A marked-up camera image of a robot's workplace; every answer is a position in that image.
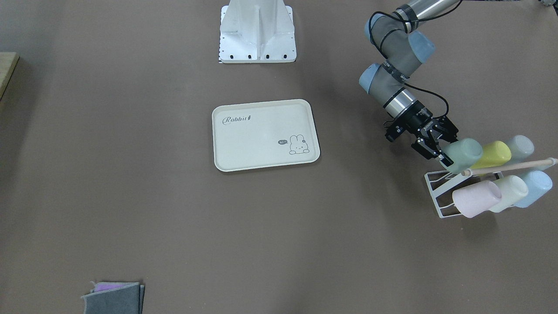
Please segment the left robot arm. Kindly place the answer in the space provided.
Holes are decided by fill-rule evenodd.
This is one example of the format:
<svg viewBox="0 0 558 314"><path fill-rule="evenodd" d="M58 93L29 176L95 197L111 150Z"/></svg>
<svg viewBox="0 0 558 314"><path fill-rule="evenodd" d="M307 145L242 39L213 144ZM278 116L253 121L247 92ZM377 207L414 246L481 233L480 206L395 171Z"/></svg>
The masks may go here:
<svg viewBox="0 0 558 314"><path fill-rule="evenodd" d="M435 117L411 92L411 75L434 53L434 44L418 27L458 8L459 0L411 0L391 13L377 11L367 20L365 36L384 57L361 74L359 84L392 117L385 137L393 142L404 132L416 139L412 148L445 166L454 161L440 140L454 143L458 129L446 115Z"/></svg>

